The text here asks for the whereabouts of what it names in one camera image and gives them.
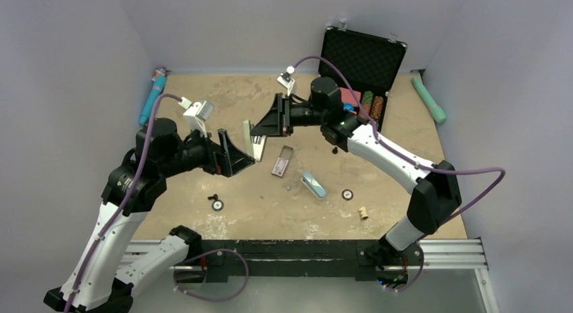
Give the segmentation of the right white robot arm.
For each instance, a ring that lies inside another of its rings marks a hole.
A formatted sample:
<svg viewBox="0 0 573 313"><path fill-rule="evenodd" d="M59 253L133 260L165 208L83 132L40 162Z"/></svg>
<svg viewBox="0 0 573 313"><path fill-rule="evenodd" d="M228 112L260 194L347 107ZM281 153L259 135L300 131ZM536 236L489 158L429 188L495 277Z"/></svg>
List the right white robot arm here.
<svg viewBox="0 0 573 313"><path fill-rule="evenodd" d="M434 164L419 158L382 136L366 119L344 110L341 90L331 78L312 80L305 103L277 93L251 134L286 137L296 126L319 126L331 145L375 165L410 194L406 215L380 239L380 257L389 264L403 258L412 243L435 233L461 205L459 184L449 162Z"/></svg>

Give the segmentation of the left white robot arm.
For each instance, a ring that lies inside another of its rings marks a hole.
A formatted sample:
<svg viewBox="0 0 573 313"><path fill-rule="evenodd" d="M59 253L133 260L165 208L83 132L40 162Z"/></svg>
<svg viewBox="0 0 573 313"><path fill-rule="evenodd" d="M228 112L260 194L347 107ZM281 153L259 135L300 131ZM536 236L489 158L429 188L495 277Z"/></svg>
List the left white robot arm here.
<svg viewBox="0 0 573 313"><path fill-rule="evenodd" d="M136 145L108 177L96 225L69 279L49 290L44 303L56 312L128 312L134 299L177 263L199 261L201 236L173 228L156 247L133 263L121 262L132 237L167 189L167 179L202 169L231 177L255 163L238 149L224 129L219 140L194 130L181 138L176 123L159 118L136 134Z"/></svg>

